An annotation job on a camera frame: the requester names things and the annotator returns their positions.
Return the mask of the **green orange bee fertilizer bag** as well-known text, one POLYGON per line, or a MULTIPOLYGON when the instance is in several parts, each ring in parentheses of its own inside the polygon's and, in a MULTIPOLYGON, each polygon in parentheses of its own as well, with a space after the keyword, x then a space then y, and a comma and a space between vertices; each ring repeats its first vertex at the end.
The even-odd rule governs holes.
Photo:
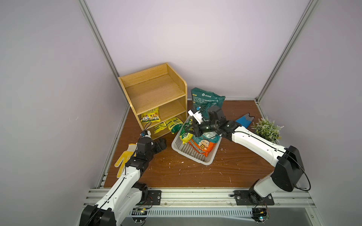
POLYGON ((208 157, 220 138, 215 132, 206 132, 200 137, 193 136, 188 143, 196 152, 208 157))

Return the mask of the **tall green yellow fertilizer bag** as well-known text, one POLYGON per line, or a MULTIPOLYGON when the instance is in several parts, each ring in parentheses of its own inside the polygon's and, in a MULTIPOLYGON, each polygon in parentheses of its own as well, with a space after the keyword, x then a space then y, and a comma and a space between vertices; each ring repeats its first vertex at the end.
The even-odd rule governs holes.
POLYGON ((211 91, 206 91, 200 88, 193 88, 191 90, 192 104, 196 109, 200 109, 202 113, 205 113, 208 108, 216 105, 222 108, 225 96, 219 96, 211 91))

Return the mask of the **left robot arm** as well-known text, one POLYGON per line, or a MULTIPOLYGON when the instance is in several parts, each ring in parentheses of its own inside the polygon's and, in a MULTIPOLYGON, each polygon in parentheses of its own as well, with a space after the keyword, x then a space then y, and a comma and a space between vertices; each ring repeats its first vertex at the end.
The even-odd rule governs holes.
POLYGON ((119 226, 137 204, 148 202, 148 187, 139 179, 146 171, 154 155, 167 148, 166 139, 152 140, 141 137, 130 144, 125 154, 130 158, 124 162, 117 182, 95 204, 87 205, 80 216, 80 226, 119 226))

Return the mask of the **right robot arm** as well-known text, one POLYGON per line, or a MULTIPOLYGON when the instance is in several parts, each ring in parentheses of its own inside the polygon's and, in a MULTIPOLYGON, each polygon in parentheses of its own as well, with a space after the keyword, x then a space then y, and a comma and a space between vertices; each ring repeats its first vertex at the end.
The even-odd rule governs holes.
POLYGON ((192 123, 186 131, 196 137, 207 132, 214 132, 229 141, 242 145, 264 158, 274 171, 257 180, 248 190, 247 198, 258 204, 269 194, 283 190, 292 192, 305 174, 299 150, 294 146, 288 148, 274 144, 252 132, 240 123, 227 120, 222 109, 212 106, 208 109, 209 119, 205 120, 200 110, 192 108, 188 111, 192 123))

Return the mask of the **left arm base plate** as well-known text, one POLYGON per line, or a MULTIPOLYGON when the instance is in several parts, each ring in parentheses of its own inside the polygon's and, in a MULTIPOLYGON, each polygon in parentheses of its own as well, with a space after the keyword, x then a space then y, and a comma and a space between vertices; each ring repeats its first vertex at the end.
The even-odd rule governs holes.
POLYGON ((147 196, 143 197, 137 206, 159 206, 161 204, 161 197, 161 190, 149 190, 147 196))

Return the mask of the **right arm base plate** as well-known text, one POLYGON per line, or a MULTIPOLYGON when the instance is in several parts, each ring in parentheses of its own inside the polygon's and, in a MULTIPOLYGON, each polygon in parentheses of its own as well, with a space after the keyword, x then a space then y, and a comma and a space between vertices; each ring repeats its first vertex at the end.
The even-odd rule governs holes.
POLYGON ((236 204, 241 206, 256 206, 256 205, 274 205, 275 202, 271 194, 266 197, 261 197, 254 192, 247 190, 234 190, 230 197, 236 201, 236 204))

